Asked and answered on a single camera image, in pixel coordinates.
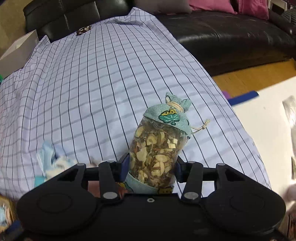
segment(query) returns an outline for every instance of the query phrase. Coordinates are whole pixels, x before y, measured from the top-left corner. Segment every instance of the purple object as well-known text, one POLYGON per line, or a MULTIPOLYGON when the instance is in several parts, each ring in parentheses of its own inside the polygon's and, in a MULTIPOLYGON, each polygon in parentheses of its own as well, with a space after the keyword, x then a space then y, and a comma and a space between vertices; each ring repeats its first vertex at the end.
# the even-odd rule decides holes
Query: purple object
POLYGON ((230 94, 228 94, 227 91, 222 91, 223 95, 225 96, 225 98, 228 100, 228 99, 231 99, 231 96, 230 94))

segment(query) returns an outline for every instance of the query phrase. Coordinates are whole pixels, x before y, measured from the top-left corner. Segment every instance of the screw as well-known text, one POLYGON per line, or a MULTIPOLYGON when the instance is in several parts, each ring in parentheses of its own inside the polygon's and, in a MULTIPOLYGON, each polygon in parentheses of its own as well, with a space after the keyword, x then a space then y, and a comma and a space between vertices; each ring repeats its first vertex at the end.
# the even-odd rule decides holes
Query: screw
POLYGON ((105 193, 103 194, 103 197, 104 197, 105 199, 109 199, 109 200, 111 200, 111 199, 115 199, 115 198, 117 198, 118 195, 117 195, 117 193, 115 193, 115 192, 105 192, 105 193))
POLYGON ((187 192, 184 194, 184 197, 189 200, 195 200, 196 198, 198 198, 198 196, 199 195, 196 192, 187 192))
POLYGON ((153 198, 148 198, 147 202, 154 202, 155 200, 153 198))

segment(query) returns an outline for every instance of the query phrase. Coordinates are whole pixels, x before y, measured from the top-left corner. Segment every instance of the white surface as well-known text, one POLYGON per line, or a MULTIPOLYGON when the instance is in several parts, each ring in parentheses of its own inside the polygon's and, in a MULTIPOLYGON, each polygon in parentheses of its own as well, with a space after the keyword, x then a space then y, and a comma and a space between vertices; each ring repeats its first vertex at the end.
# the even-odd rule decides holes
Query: white surface
POLYGON ((282 101, 296 96, 296 77, 258 91, 259 97, 234 106, 253 138, 266 167, 271 187, 283 194, 291 183, 291 129, 282 101))
POLYGON ((285 1, 283 1, 283 0, 270 0, 270 1, 268 2, 268 7, 269 7, 269 8, 272 8, 272 5, 273 5, 273 4, 275 4, 275 5, 279 6, 279 7, 281 7, 281 8, 284 9, 285 11, 288 10, 288 4, 287 4, 285 1))
POLYGON ((25 42, 25 40, 34 33, 34 31, 31 31, 26 35, 20 37, 19 39, 15 40, 13 44, 8 48, 8 50, 6 50, 6 52, 1 56, 0 60, 3 59, 5 56, 9 55, 11 52, 15 51, 17 48, 19 48, 25 42))

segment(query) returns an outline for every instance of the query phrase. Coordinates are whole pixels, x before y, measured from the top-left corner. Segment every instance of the blue tape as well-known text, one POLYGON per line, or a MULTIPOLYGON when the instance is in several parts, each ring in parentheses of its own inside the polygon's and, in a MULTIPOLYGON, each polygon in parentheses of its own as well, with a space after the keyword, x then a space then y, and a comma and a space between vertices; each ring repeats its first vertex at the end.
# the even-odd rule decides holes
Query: blue tape
POLYGON ((124 182, 129 170, 129 154, 126 155, 123 162, 121 163, 120 182, 124 182))
POLYGON ((256 91, 251 91, 249 93, 234 97, 232 99, 229 99, 228 102, 231 106, 240 104, 242 102, 248 101, 250 99, 253 99, 255 97, 259 96, 259 94, 256 91))

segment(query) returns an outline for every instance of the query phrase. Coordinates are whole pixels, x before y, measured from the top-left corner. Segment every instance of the cardboard box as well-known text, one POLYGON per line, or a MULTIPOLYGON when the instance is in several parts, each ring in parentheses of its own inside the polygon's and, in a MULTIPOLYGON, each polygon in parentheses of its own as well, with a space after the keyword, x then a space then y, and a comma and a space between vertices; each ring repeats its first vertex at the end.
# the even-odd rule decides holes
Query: cardboard box
POLYGON ((14 41, 0 58, 0 76, 6 78, 24 67, 38 43, 39 39, 36 30, 14 41))

